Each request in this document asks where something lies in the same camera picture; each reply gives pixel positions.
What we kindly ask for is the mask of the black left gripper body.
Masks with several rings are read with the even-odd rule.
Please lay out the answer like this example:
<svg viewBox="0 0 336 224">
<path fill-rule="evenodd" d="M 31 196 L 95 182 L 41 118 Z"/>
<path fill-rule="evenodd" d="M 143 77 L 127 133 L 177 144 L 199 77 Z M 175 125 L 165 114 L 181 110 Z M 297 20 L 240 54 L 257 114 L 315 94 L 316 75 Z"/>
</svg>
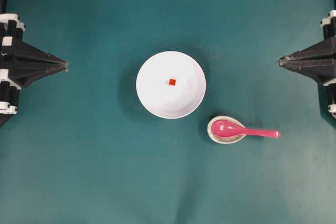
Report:
<svg viewBox="0 0 336 224">
<path fill-rule="evenodd" d="M 11 46 L 14 39 L 22 40 L 25 25 L 17 14 L 1 14 L 1 49 Z M 22 87 L 10 76 L 14 57 L 1 51 L 1 125 L 16 115 Z"/>
</svg>

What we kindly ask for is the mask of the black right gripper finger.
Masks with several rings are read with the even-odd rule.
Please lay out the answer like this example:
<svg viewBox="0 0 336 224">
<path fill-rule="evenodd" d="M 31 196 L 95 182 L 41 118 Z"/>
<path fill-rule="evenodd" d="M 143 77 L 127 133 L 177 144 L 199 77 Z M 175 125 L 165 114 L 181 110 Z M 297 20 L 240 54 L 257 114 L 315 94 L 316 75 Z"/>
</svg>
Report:
<svg viewBox="0 0 336 224">
<path fill-rule="evenodd" d="M 289 71 L 296 72 L 311 78 L 316 83 L 326 83 L 332 79 L 335 79 L 335 65 L 291 66 L 279 64 L 279 66 Z"/>
<path fill-rule="evenodd" d="M 306 49 L 281 57 L 278 63 L 297 60 L 328 59 L 335 55 L 335 37 L 330 37 Z"/>
</svg>

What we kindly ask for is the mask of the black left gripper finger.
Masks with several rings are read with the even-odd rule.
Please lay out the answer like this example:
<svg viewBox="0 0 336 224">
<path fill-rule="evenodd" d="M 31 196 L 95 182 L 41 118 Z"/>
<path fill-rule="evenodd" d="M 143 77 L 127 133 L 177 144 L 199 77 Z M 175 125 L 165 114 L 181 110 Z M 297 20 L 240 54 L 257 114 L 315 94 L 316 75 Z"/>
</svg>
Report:
<svg viewBox="0 0 336 224">
<path fill-rule="evenodd" d="M 66 71 L 67 69 L 67 65 L 59 64 L 47 65 L 44 66 L 42 69 L 25 69 L 25 72 L 20 77 L 20 86 L 22 88 L 26 88 L 37 80 L 51 76 L 61 71 Z"/>
<path fill-rule="evenodd" d="M 23 51 L 25 56 L 29 56 L 32 59 L 45 61 L 45 62 L 51 62 L 56 63 L 60 65 L 66 66 L 68 63 L 50 53 L 41 51 L 40 49 L 37 49 L 36 47 L 22 41 L 23 43 Z"/>
</svg>

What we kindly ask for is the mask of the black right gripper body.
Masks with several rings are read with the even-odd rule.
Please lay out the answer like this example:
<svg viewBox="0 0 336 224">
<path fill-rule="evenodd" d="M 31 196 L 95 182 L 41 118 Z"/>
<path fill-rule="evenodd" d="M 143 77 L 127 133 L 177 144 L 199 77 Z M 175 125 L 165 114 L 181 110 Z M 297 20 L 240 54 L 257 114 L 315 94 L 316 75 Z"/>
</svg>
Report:
<svg viewBox="0 0 336 224">
<path fill-rule="evenodd" d="M 327 18 L 322 19 L 320 25 L 323 30 L 323 42 L 328 47 L 326 60 L 330 63 L 322 83 L 328 92 L 328 112 L 335 118 L 335 9 L 328 13 Z"/>
</svg>

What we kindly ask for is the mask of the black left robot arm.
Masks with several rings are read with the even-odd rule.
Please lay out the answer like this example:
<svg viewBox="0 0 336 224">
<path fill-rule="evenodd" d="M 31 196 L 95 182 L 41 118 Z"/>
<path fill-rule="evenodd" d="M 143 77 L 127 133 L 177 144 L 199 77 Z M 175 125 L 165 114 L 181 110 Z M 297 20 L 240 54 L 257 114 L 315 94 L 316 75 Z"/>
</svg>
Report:
<svg viewBox="0 0 336 224">
<path fill-rule="evenodd" d="M 20 91 L 37 80 L 66 71 L 67 62 L 23 41 L 25 24 L 1 0 L 1 125 L 19 108 Z"/>
</svg>

